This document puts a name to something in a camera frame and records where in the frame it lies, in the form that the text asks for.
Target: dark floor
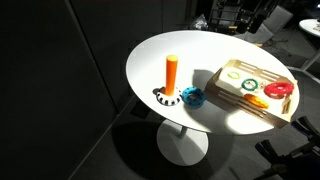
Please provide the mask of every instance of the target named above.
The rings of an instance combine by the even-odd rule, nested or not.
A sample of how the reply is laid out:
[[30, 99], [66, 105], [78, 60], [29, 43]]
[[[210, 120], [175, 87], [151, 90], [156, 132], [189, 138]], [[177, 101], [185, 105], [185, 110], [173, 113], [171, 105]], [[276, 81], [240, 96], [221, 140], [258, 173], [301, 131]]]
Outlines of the dark floor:
[[[291, 32], [283, 32], [281, 36], [274, 38], [274, 42], [288, 38], [288, 33]], [[305, 44], [298, 43], [306, 48], [301, 49], [294, 40], [303, 36], [299, 32], [294, 33], [297, 37], [289, 37], [285, 45], [278, 43], [277, 46], [272, 45], [266, 49], [278, 56], [285, 65], [299, 66], [314, 49], [307, 41], [303, 42]], [[306, 115], [320, 129], [320, 84], [301, 72], [292, 73], [298, 80], [301, 95], [293, 119]], [[70, 179], [249, 180], [261, 175], [270, 166], [254, 148], [257, 142], [269, 139], [279, 154], [287, 154], [307, 142], [305, 136], [289, 124], [282, 129], [254, 135], [208, 134], [209, 149], [204, 159], [193, 166], [176, 166], [167, 161], [157, 147], [157, 128], [163, 118], [153, 111], [149, 112], [143, 105], [137, 105], [137, 102], [139, 100], [136, 97], [129, 102], [112, 128], [105, 133]]]

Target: orange object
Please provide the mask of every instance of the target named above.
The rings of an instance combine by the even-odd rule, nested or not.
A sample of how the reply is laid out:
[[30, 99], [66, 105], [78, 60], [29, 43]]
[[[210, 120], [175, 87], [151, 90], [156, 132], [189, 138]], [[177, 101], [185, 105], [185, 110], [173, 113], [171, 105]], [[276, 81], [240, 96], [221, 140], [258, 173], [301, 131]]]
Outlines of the orange object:
[[178, 65], [177, 56], [175, 55], [167, 56], [166, 89], [164, 93], [167, 96], [172, 96], [174, 94], [177, 65]]
[[251, 104], [256, 105], [260, 108], [264, 108], [264, 109], [269, 108], [269, 104], [265, 100], [259, 98], [258, 96], [255, 96], [252, 94], [245, 94], [243, 97], [245, 100], [247, 100]]

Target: orange cylinder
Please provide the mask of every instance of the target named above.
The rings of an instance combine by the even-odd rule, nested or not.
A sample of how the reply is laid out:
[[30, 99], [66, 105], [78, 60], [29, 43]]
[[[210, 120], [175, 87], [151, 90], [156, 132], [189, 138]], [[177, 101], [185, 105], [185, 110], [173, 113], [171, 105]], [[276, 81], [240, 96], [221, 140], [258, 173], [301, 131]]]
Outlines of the orange cylinder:
[[175, 55], [167, 56], [166, 88], [165, 95], [172, 96], [175, 89], [177, 74], [178, 57]]

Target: wooden box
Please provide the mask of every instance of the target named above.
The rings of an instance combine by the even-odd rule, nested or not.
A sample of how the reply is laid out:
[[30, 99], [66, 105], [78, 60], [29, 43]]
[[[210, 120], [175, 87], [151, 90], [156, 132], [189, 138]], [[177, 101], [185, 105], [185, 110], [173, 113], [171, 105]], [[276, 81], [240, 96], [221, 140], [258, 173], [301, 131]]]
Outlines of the wooden box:
[[[228, 77], [227, 73], [231, 71], [237, 71], [241, 78], [236, 80]], [[241, 87], [243, 79], [246, 78], [257, 79], [262, 86], [253, 92], [247, 91]], [[272, 82], [289, 82], [294, 85], [294, 90], [281, 99], [270, 98], [264, 94], [263, 84]], [[243, 61], [231, 59], [207, 82], [205, 94], [207, 100], [213, 104], [218, 106], [221, 106], [221, 103], [227, 104], [231, 108], [241, 109], [256, 116], [276, 128], [282, 128], [291, 121], [291, 116], [294, 113], [292, 104], [295, 93], [297, 93], [297, 88], [297, 81], [295, 79], [288, 79]], [[247, 93], [262, 97], [263, 100], [268, 102], [270, 108], [262, 109], [246, 101], [243, 96]]]

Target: table base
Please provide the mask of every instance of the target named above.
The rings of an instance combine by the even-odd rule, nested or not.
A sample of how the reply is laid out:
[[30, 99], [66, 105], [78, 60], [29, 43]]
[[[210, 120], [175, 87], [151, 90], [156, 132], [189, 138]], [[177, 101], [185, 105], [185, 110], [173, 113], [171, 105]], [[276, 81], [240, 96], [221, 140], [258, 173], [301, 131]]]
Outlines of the table base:
[[204, 132], [165, 120], [159, 127], [157, 143], [163, 156], [173, 164], [190, 166], [198, 163], [208, 151], [208, 136]]

